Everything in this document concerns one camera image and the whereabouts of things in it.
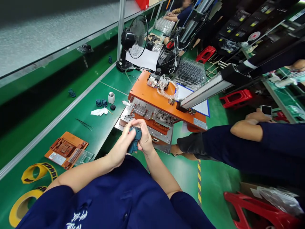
white logo on shirt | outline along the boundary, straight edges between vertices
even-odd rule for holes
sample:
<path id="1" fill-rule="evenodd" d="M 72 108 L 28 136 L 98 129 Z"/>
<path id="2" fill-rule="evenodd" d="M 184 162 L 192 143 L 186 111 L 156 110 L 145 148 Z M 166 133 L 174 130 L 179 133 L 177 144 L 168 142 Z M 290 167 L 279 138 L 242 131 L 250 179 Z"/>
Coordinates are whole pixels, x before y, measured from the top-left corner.
<path id="1" fill-rule="evenodd" d="M 81 229 L 82 225 L 81 224 L 75 225 L 77 223 L 76 221 L 78 220 L 78 222 L 79 222 L 79 221 L 85 219 L 87 217 L 87 214 L 88 214 L 87 210 L 86 211 L 83 210 L 82 213 L 80 213 L 80 212 L 74 213 L 74 216 L 73 216 L 73 219 L 71 219 L 71 222 L 66 224 L 66 226 L 67 226 L 66 229 Z"/>

hand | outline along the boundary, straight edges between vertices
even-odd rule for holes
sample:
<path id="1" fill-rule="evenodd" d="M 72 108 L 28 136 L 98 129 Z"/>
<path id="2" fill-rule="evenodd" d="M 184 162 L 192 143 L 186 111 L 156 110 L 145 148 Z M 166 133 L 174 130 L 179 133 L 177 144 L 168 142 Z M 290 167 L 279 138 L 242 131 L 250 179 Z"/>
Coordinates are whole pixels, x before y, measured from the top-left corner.
<path id="1" fill-rule="evenodd" d="M 181 11 L 180 11 L 180 8 L 178 8 L 178 9 L 175 9 L 175 10 L 173 10 L 172 11 L 172 14 L 179 14 Z"/>
<path id="2" fill-rule="evenodd" d="M 127 149 L 136 136 L 136 131 L 134 129 L 129 132 L 131 126 L 131 122 L 125 126 L 122 135 L 106 156 L 113 168 L 117 168 L 123 163 Z"/>
<path id="3" fill-rule="evenodd" d="M 265 116 L 264 113 L 261 111 L 261 109 L 257 108 L 256 112 L 253 112 L 246 116 L 246 120 L 248 119 L 255 119 L 258 122 L 268 122 L 271 120 L 271 117 Z"/>
<path id="4" fill-rule="evenodd" d="M 141 128 L 142 137 L 138 142 L 138 149 L 143 151 L 143 153 L 145 153 L 146 155 L 150 154 L 154 150 L 154 148 L 153 148 L 152 137 L 148 132 L 145 120 L 133 119 L 129 123 L 131 123 L 133 126 L 138 126 Z"/>

fan base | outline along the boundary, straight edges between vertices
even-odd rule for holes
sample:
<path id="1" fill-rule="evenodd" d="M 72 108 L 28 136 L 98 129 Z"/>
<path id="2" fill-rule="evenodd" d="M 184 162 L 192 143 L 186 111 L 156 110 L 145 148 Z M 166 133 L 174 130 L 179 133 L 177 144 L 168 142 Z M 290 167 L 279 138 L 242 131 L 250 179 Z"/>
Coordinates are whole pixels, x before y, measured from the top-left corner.
<path id="1" fill-rule="evenodd" d="M 133 67 L 133 64 L 126 61 L 126 64 L 124 66 L 120 65 L 120 61 L 117 62 L 117 69 L 120 72 L 125 72 L 126 69 Z"/>

blue plastic part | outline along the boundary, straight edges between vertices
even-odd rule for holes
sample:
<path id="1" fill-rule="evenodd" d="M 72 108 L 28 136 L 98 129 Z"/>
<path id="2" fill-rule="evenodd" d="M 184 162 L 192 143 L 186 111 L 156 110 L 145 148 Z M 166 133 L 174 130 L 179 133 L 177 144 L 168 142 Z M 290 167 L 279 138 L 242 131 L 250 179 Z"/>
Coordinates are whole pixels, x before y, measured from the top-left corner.
<path id="1" fill-rule="evenodd" d="M 70 88 L 68 92 L 72 98 L 76 97 L 76 93 L 72 90 L 72 88 Z"/>
<path id="2" fill-rule="evenodd" d="M 102 99 L 102 105 L 103 105 L 103 107 L 107 107 L 108 106 L 108 103 L 107 103 L 106 99 Z"/>
<path id="3" fill-rule="evenodd" d="M 132 131 L 132 129 L 136 130 L 136 136 L 128 147 L 127 153 L 129 153 L 129 154 L 132 154 L 133 152 L 138 151 L 138 141 L 142 137 L 141 128 L 132 126 L 132 127 L 130 127 L 129 131 Z"/>
<path id="4" fill-rule="evenodd" d="M 101 106 L 102 106 L 101 100 L 97 99 L 95 102 L 96 102 L 96 105 L 97 105 L 98 107 L 101 107 Z"/>

orange fixture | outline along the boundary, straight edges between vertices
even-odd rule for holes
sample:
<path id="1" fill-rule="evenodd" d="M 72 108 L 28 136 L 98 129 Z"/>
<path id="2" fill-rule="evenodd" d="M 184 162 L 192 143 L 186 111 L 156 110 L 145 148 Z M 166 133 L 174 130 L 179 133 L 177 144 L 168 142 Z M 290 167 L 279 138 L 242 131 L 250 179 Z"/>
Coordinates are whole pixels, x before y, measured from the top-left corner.
<path id="1" fill-rule="evenodd" d="M 65 170 L 72 168 L 80 156 L 81 149 L 87 148 L 88 142 L 65 132 L 58 138 L 45 154 L 45 157 L 59 164 Z"/>
<path id="2" fill-rule="evenodd" d="M 188 129 L 191 132 L 206 131 L 206 117 L 203 114 L 196 112 L 191 115 L 188 112 L 184 113 L 176 109 L 177 103 L 170 105 L 168 99 L 159 95 L 156 88 L 152 88 L 148 85 L 147 79 L 149 78 L 150 72 L 143 71 L 134 84 L 133 88 L 129 92 L 128 99 L 135 109 L 126 107 L 123 111 L 123 115 L 133 114 L 135 119 L 145 119 L 148 129 L 152 135 L 153 141 L 157 144 L 170 144 L 167 141 L 169 132 L 172 132 L 172 125 L 179 121 L 186 122 L 188 124 Z M 174 94 L 175 87 L 170 83 L 167 94 Z M 162 115 L 169 116 L 167 124 L 162 124 L 158 117 L 156 117 L 156 112 L 162 112 Z M 128 121 L 124 118 L 120 119 L 120 125 L 124 126 Z"/>

